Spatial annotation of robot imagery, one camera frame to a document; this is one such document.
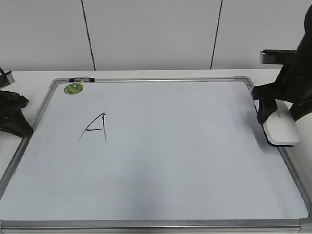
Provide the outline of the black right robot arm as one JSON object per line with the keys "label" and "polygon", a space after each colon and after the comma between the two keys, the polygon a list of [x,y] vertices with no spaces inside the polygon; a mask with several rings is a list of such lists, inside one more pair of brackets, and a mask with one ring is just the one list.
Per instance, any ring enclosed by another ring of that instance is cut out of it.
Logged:
{"label": "black right robot arm", "polygon": [[296,50],[265,49],[260,52],[263,64],[282,64],[272,83],[254,86],[252,97],[259,101],[257,120],[263,124],[277,111],[277,100],[292,103],[294,121],[312,112],[312,8],[304,20],[305,34]]}

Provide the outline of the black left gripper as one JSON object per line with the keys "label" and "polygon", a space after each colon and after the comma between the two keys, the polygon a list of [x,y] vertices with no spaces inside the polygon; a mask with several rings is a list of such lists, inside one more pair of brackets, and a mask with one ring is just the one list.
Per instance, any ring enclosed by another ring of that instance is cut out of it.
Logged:
{"label": "black left gripper", "polygon": [[29,100],[18,93],[0,92],[0,131],[18,137],[31,137],[33,128],[22,113]]}

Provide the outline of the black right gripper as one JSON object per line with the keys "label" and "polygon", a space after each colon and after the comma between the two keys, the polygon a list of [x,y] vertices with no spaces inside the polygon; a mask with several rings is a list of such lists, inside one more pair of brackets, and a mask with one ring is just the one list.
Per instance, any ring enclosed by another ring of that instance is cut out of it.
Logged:
{"label": "black right gripper", "polygon": [[293,103],[290,113],[294,121],[308,115],[312,102],[312,42],[302,41],[290,62],[283,64],[276,80],[255,86],[252,97],[259,100],[259,124],[266,122],[278,109],[274,99]]}

